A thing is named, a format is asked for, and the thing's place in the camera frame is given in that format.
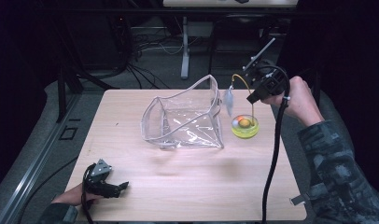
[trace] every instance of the camouflage sleeve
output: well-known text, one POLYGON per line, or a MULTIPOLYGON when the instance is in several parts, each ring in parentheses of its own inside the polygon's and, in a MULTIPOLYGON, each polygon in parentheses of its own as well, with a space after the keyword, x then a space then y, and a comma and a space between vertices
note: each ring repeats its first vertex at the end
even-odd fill
POLYGON ((311 170, 315 223, 379 223, 379 199, 336 130, 326 120, 298 133, 311 170))
POLYGON ((43 212, 37 224, 69 224, 75 223, 78 211, 66 203, 51 203, 43 212))

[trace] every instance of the person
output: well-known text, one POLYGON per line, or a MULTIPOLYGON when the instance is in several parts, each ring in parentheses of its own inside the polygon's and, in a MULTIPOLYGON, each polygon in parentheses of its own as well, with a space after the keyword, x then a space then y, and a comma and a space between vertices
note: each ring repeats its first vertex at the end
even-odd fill
MULTIPOLYGON (((53 199, 37 223, 74 223, 78 214, 76 206, 81 204, 81 196, 82 183, 53 199)), ((86 192, 86 198, 94 202, 104 197, 86 192)))
MULTIPOLYGON (((280 106, 282 97, 283 94, 271 96, 262 102, 280 106)), ((300 77, 290 80, 290 100, 285 113, 305 127, 298 136, 311 170, 311 188, 307 195, 316 213, 314 222, 379 223, 377 192, 358 168, 353 148, 336 131, 332 121, 323 118, 311 90, 300 77)), ((59 203, 67 211, 70 206, 80 204, 80 195, 81 187, 76 187, 52 203, 59 203)), ((51 220, 53 209, 49 206, 40 223, 47 220, 43 217, 51 220)), ((62 214, 53 217, 62 220, 62 214)))

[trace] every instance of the black cable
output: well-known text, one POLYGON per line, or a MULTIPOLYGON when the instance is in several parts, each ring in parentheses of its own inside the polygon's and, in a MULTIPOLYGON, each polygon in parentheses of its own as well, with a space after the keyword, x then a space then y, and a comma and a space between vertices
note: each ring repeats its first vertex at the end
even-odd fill
POLYGON ((134 0, 129 0, 129 4, 131 4, 133 7, 136 7, 136 8, 140 8, 140 6, 138 6, 134 0))
MULTIPOLYGON (((177 22, 177 25, 178 25, 178 27, 180 28, 180 30, 181 30, 181 27, 180 27, 180 25, 179 25, 179 23, 178 23, 178 21, 177 21, 177 19, 175 19, 176 20, 176 22, 177 22)), ((162 38, 162 39, 157 39, 157 40, 153 40, 152 42, 150 42, 150 41, 148 41, 148 43, 146 43, 146 45, 144 45, 144 46, 142 46, 142 47, 140 47, 140 46, 137 46, 137 47, 135 47, 136 48, 136 52, 134 53, 134 56, 135 56, 135 59, 137 60, 138 58, 140 58, 141 56, 142 56, 142 51, 144 50, 144 49, 147 49, 147 47, 148 46, 150 46, 150 45, 162 45, 163 44, 163 42, 165 42, 165 44, 166 43, 168 43, 167 42, 167 40, 169 40, 169 41, 172 41, 172 40, 176 40, 176 39, 180 39, 181 40, 181 38, 177 38, 175 35, 171 35, 171 34, 166 34, 166 30, 165 29, 163 29, 163 31, 164 31, 164 34, 165 34, 165 36, 162 38)))
POLYGON ((96 77, 96 78, 99 78, 99 79, 104 79, 104 78, 108 78, 108 77, 116 77, 117 75, 121 74, 123 71, 125 71, 125 67, 120 67, 120 68, 117 68, 117 69, 114 69, 113 71, 111 71, 111 73, 108 73, 108 74, 103 74, 103 75, 92 75, 93 77, 96 77))
POLYGON ((143 40, 141 40, 141 39, 140 40, 136 40, 135 39, 134 42, 138 42, 137 44, 145 44, 144 46, 159 45, 159 44, 161 44, 161 43, 163 43, 163 42, 165 42, 167 40, 171 41, 171 40, 176 40, 177 39, 179 41, 179 39, 177 37, 172 36, 172 35, 157 35, 157 34, 150 35, 150 34, 148 34, 148 35, 136 35, 134 38, 138 38, 140 36, 143 37, 143 40), (156 36, 156 37, 160 37, 161 36, 161 38, 154 39, 154 40, 149 40, 150 36, 156 36))
POLYGON ((139 46, 140 44, 142 44, 142 43, 139 43, 135 47, 135 53, 134 53, 135 54, 135 58, 136 59, 140 58, 143 55, 143 51, 147 50, 151 46, 159 46, 161 49, 163 49, 163 48, 169 48, 169 47, 164 47, 164 45, 168 44, 169 42, 172 42, 173 40, 176 40, 176 37, 169 35, 169 36, 165 36, 165 37, 163 37, 161 39, 156 39, 156 40, 153 40, 153 41, 148 41, 148 42, 144 43, 142 46, 139 46))
POLYGON ((262 224, 266 223, 266 211, 267 211, 267 200, 268 200, 268 192, 269 188, 272 183, 272 178, 274 176, 274 170, 276 168, 277 164, 277 158, 279 156, 279 147, 280 147, 280 133, 281 133, 281 127, 282 127, 282 119, 283 115, 285 112, 285 109, 288 107, 288 99, 289 99, 289 91, 290 91, 290 86, 289 86, 289 78, 287 73, 280 67, 274 66, 274 65, 265 65, 260 67, 259 69, 262 68, 274 68, 277 69, 279 72, 281 72, 285 76, 285 82, 286 82, 286 89, 284 93, 284 97, 282 99, 282 103, 279 107, 279 111, 277 113, 276 117, 276 124, 274 127, 274 154, 272 156, 272 162, 271 162, 271 168, 269 170, 268 178, 265 183, 264 191, 262 194, 262 224))
POLYGON ((152 75, 153 77, 154 77, 154 80, 155 79, 158 79, 159 81, 160 81, 160 83, 163 85, 163 86, 165 86, 167 89, 171 89, 168 85, 166 85, 159 77, 157 77, 157 76, 155 76, 154 74, 152 74, 152 72, 151 71, 149 71, 149 70, 147 70, 147 69, 145 69, 145 68, 141 68, 141 67, 137 67, 137 66, 135 66, 135 65, 132 65, 133 67, 135 67, 135 68, 137 68, 138 70, 141 70, 141 71, 143 71, 143 72, 146 72, 146 73, 148 73, 148 74, 150 74, 150 75, 152 75))
POLYGON ((64 52, 60 52, 60 60, 61 64, 67 66, 67 68, 71 68, 75 73, 77 73, 78 76, 81 76, 83 78, 86 78, 90 82, 93 82, 94 84, 98 85, 99 87, 105 89, 105 90, 110 90, 110 89, 117 89, 115 87, 112 87, 97 77, 93 77, 91 74, 89 74, 87 71, 85 71, 81 65, 78 64, 76 57, 74 56, 72 50, 70 50, 69 46, 67 45, 65 38, 62 36, 61 32, 59 31, 59 28, 57 27, 57 24, 55 23, 56 21, 52 20, 52 27, 55 32, 55 34, 58 36, 57 41, 62 44, 63 49, 65 49, 65 52, 68 53, 70 60, 67 60, 66 57, 64 56, 64 52))
POLYGON ((140 79, 137 77, 136 73, 133 71, 132 66, 128 64, 128 70, 133 74, 133 76, 136 78, 137 83, 139 84, 139 89, 142 90, 143 86, 141 85, 140 79))
POLYGON ((94 163, 88 166, 87 170, 84 173, 84 176, 82 177, 82 194, 81 194, 82 211, 84 212, 85 217, 87 217, 87 220, 90 224, 93 224, 93 220, 91 219, 91 214, 89 212, 90 205, 87 203, 87 193, 86 193, 87 190, 85 189, 86 188, 85 181, 86 181, 86 177, 88 173, 95 167, 95 165, 96 164, 94 163))
POLYGON ((146 81, 149 83, 149 84, 151 84, 151 87, 155 87, 156 89, 159 89, 159 87, 158 86, 156 86, 155 85, 155 83, 153 83, 151 80, 149 80, 142 72, 140 72, 135 66, 133 66, 133 65, 130 65, 131 66, 131 68, 134 70, 134 71, 136 71, 137 73, 139 73, 143 78, 145 78, 146 79, 146 81))
POLYGON ((30 197, 26 200, 24 203, 23 208, 20 211, 20 216, 18 218, 18 223, 21 223, 21 219, 23 218, 24 211, 26 210, 27 205, 29 205, 29 202, 33 199, 35 194, 51 179, 53 178, 56 174, 58 174, 62 169, 64 169, 66 166, 68 166, 70 163, 73 161, 76 161, 78 159, 78 156, 74 157, 71 161, 63 165, 61 168, 53 172, 47 179, 45 179, 36 189, 33 191, 33 193, 30 195, 30 197))

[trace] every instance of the wooden table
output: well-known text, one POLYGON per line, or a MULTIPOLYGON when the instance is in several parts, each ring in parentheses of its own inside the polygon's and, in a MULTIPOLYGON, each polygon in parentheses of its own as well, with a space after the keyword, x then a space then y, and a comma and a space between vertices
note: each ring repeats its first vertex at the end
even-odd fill
MULTIPOLYGON (((103 221, 238 221, 261 220, 261 199, 274 148, 274 116, 268 105, 255 103, 260 131, 251 139, 231 132, 225 108, 220 118, 224 148, 162 150, 141 137, 140 121, 155 96, 180 90, 106 91, 67 185, 82 181, 86 168, 104 159, 113 170, 106 180, 129 181, 120 198, 103 199, 91 208, 103 221)), ((251 114, 248 91, 234 90, 233 115, 251 114)), ((268 197, 268 220, 303 220, 302 204, 288 156, 281 144, 268 197)), ((86 220, 80 213, 79 220, 86 220)))

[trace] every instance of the hand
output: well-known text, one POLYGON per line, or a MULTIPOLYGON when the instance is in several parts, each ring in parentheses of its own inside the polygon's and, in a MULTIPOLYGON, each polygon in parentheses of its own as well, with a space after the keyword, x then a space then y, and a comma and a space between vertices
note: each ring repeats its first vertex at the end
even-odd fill
MULTIPOLYGON (((81 195, 82 195, 82 184, 77 185, 76 187, 68 190, 67 192, 56 197, 52 203, 67 203, 73 206, 81 204, 81 195)), ((101 195, 95 195, 86 193, 87 201, 104 198, 101 195)))
MULTIPOLYGON (((286 108, 285 113, 298 119, 306 127, 323 121, 324 118, 321 116, 308 84, 301 77, 293 77, 289 83, 290 100, 288 101, 288 108, 286 108)), ((282 97, 283 93, 261 101, 267 105, 280 106, 282 97)))

